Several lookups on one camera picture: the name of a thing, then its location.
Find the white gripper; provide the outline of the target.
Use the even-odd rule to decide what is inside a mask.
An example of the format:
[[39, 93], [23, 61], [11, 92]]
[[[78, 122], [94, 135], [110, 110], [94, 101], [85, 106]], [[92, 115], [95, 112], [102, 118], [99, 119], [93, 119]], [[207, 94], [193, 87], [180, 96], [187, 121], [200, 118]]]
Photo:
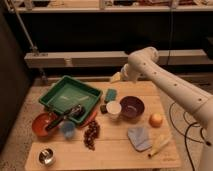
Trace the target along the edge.
[[136, 82], [138, 78], [138, 73], [130, 66], [124, 65], [120, 72], [116, 72], [113, 76], [110, 77], [111, 83], [119, 82], [121, 79], [124, 81]]

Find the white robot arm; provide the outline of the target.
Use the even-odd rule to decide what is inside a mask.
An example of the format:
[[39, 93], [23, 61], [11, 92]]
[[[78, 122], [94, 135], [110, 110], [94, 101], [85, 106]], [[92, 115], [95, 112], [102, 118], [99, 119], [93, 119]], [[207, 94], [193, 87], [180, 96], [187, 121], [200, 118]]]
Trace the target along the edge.
[[162, 69], [154, 47], [132, 52], [120, 72], [110, 77], [110, 82], [136, 82], [141, 74], [184, 108], [207, 131], [207, 141], [201, 153], [198, 171], [213, 171], [213, 95]]

